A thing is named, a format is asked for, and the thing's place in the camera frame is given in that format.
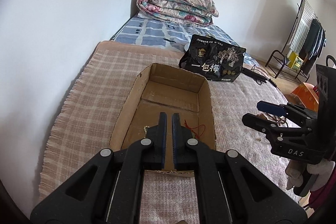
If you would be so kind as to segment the white gloved right hand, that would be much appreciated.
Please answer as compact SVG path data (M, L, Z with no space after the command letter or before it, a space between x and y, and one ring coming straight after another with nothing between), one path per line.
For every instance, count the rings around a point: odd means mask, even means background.
M296 196L305 197L309 192L319 190L327 184L334 167L335 162L325 159L318 164L290 160L285 169L286 189L293 189Z

